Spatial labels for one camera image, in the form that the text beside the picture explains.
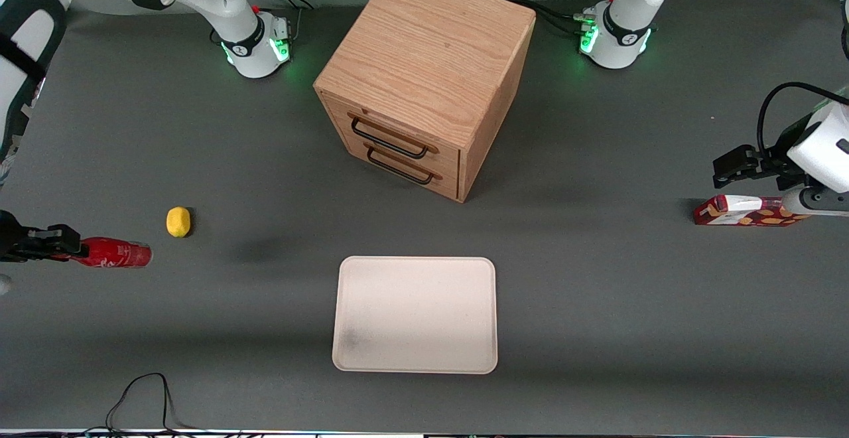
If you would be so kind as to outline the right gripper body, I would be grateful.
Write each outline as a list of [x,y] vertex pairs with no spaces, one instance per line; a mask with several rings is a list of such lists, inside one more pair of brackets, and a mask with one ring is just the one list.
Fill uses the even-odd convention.
[[11,213],[1,210],[1,262],[24,263],[30,260],[17,249],[18,242],[29,238],[30,228],[18,223]]

